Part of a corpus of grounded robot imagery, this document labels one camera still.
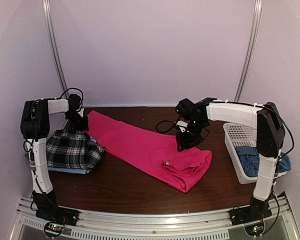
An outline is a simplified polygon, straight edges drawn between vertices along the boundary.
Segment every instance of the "light blue folded cloth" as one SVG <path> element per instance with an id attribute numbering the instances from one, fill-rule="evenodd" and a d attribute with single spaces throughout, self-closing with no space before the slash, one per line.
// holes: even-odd
<path id="1" fill-rule="evenodd" d="M 257 177 L 260 161 L 257 148 L 251 146 L 237 146 L 235 148 L 235 151 L 238 154 L 244 173 L 250 178 Z M 288 155 L 285 155 L 279 162 L 278 171 L 279 173 L 283 173 L 290 170 L 290 158 L 288 157 Z"/>
<path id="2" fill-rule="evenodd" d="M 76 168 L 56 168 L 48 166 L 49 171 L 55 172 L 63 172 L 63 173 L 70 173 L 70 174 L 88 174 L 90 173 L 90 169 L 76 169 Z"/>

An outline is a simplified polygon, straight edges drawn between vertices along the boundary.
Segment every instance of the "plaid shirt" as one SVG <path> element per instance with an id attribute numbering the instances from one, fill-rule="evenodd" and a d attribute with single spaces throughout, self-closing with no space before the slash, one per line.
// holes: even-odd
<path id="1" fill-rule="evenodd" d="M 46 160 L 49 167 L 67 169 L 95 169 L 105 147 L 93 142 L 82 131 L 57 130 L 46 143 Z"/>

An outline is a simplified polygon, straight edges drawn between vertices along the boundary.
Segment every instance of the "wooden table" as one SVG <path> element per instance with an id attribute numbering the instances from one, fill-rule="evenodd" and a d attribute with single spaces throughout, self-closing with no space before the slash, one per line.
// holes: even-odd
<path id="1" fill-rule="evenodd" d="M 92 110 L 150 131 L 155 131 L 157 122 L 178 117 L 173 107 L 88 108 L 86 112 Z M 211 122 L 210 135 L 198 146 L 212 151 L 212 163 L 188 193 L 106 153 L 98 169 L 87 175 L 49 172 L 58 204 L 123 214 L 193 213 L 247 205 L 255 184 L 239 183 L 225 146 L 223 124 Z"/>

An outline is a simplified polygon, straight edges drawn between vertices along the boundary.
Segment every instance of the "folded pink cloth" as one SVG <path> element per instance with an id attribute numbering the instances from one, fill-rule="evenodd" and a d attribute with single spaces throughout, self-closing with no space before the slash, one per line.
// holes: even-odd
<path id="1" fill-rule="evenodd" d="M 141 171 L 187 193 L 206 173 L 211 151 L 195 147 L 178 152 L 175 136 L 144 130 L 96 111 L 87 132 L 106 151 Z"/>

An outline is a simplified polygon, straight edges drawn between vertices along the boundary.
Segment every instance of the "white wall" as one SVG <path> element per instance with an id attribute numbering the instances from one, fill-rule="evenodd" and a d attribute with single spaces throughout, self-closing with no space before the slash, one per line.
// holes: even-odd
<path id="1" fill-rule="evenodd" d="M 20 197 L 32 180 L 20 120 L 27 100 L 61 93 L 42 1 L 0 0 L 0 240 L 7 239 Z M 52 129 L 64 121 L 52 119 Z"/>
<path id="2" fill-rule="evenodd" d="M 234 99 L 254 0 L 52 0 L 61 63 L 86 106 Z"/>
<path id="3" fill-rule="evenodd" d="M 278 181 L 300 230 L 300 0 L 263 1 L 259 36 L 242 102 L 275 102 L 295 138 L 292 171 Z M 289 137 L 285 140 L 289 149 Z"/>

